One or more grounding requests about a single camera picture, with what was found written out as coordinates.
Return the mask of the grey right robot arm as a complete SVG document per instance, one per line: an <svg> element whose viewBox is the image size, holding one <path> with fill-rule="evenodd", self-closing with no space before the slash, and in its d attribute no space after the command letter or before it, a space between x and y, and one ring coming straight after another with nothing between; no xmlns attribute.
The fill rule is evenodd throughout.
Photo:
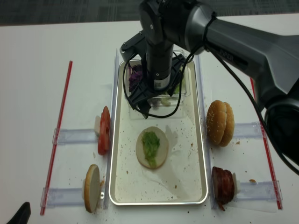
<svg viewBox="0 0 299 224"><path fill-rule="evenodd" d="M230 70L254 81L249 95L275 151L288 166L299 162L299 38L276 35L219 20L197 0L145 0L139 6L142 31L121 47L126 63L139 55L142 80L126 98L150 116L150 98L182 82L187 59L173 56L177 45L191 56L211 52Z"/></svg>

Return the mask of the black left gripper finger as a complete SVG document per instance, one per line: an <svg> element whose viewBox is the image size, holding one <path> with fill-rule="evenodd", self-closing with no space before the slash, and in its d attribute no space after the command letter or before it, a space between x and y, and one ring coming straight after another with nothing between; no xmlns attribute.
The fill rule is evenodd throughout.
<svg viewBox="0 0 299 224"><path fill-rule="evenodd" d="M20 208L12 214L0 213L0 223L1 224L28 224L29 218L31 216L31 205L30 202L24 202Z"/></svg>

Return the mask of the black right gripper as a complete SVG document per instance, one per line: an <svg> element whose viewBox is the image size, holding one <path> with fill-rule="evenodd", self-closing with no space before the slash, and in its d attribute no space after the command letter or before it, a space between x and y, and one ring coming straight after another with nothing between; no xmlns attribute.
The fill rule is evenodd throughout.
<svg viewBox="0 0 299 224"><path fill-rule="evenodd" d="M146 55L143 58L147 83L154 90L163 90L168 87L171 80L171 66L173 58L173 44L162 42L154 45L146 40ZM172 97L175 85L169 87L167 94ZM150 104L147 100L138 104L138 108L145 119L149 116Z"/></svg>

